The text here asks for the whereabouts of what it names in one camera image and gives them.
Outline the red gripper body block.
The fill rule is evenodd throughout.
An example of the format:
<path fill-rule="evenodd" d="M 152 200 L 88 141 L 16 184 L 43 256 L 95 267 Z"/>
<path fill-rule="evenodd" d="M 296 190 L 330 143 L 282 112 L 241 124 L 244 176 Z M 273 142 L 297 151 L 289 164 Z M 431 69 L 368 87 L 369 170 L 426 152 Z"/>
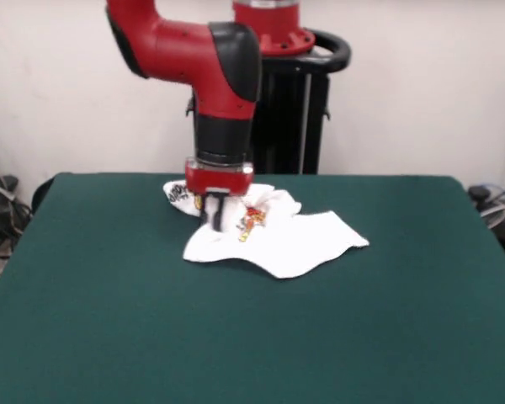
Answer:
<path fill-rule="evenodd" d="M 184 172 L 187 189 L 199 195 L 243 196 L 254 177 L 254 167 L 250 162 L 234 167 L 218 167 L 202 163 L 194 157 L 186 159 Z"/>

